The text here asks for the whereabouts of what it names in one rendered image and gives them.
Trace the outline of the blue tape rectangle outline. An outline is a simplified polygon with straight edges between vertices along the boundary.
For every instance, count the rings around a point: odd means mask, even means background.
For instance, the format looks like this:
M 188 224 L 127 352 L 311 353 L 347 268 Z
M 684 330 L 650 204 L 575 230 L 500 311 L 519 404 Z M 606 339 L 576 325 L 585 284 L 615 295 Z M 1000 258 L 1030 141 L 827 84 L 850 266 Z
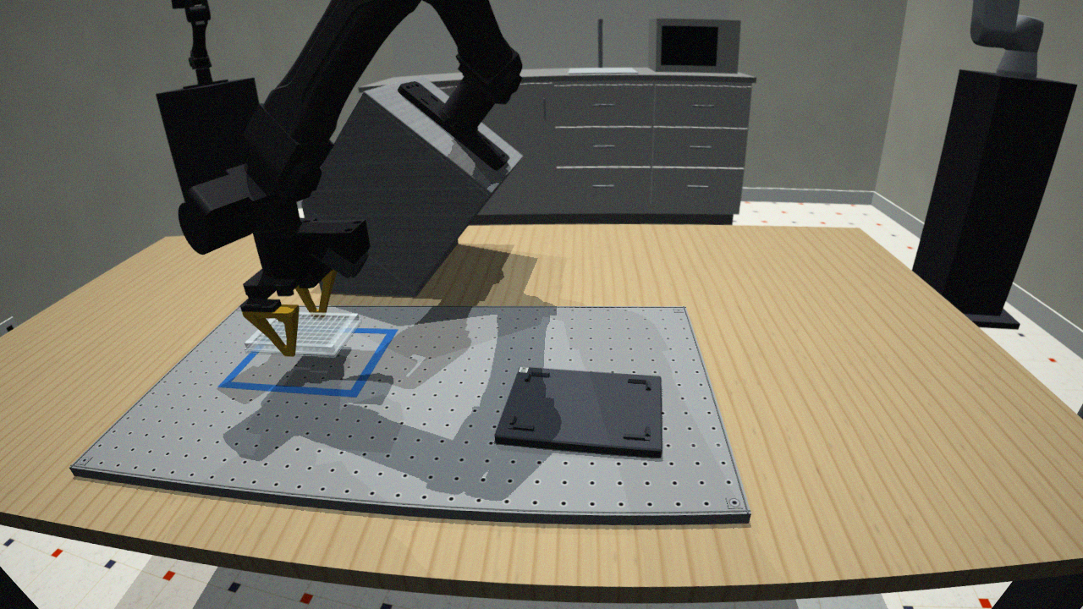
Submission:
M 232 380 L 239 376 L 239 372 L 244 370 L 256 354 L 248 354 L 244 358 L 244 361 L 236 367 L 236 370 L 231 371 L 227 379 L 224 379 L 220 387 L 236 388 L 236 389 L 247 389 L 247 390 L 258 390 L 258 391 L 280 391 L 280 392 L 292 392 L 292 393 L 303 393 L 303 394 L 315 394 L 315 396 L 340 396 L 340 397 L 353 397 L 357 398 L 360 390 L 366 384 L 371 371 L 375 370 L 378 361 L 383 355 L 384 350 L 392 342 L 397 329 L 371 329 L 371 328 L 357 328 L 355 334 L 387 334 L 382 344 L 379 344 L 376 352 L 369 359 L 368 364 L 366 364 L 365 370 L 360 374 L 357 381 L 352 386 L 351 390 L 342 389 L 329 389 L 329 388 L 316 388 L 316 387 L 291 387 L 291 386 L 279 386 L 279 385 L 268 385 L 268 384 L 244 384 L 244 383 L 232 383 Z

